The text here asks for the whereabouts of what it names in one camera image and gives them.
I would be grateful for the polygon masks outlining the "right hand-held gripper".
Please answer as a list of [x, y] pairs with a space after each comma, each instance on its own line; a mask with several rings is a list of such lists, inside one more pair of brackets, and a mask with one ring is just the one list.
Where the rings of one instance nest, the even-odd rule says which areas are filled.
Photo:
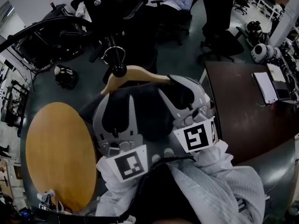
[[186, 153], [199, 151], [215, 143], [215, 111], [206, 102], [201, 85], [191, 78], [169, 75], [173, 83], [170, 97], [158, 93], [172, 114], [173, 135]]

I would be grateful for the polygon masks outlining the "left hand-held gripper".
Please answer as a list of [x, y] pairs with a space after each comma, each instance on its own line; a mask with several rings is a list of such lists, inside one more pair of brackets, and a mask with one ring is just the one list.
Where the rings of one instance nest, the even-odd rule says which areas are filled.
[[129, 96], [128, 127], [119, 138], [107, 132], [102, 125], [108, 101], [109, 94], [98, 105], [93, 117], [93, 129], [98, 139], [98, 149], [108, 167], [120, 182], [126, 182], [148, 172], [147, 147], [138, 133], [133, 97]]

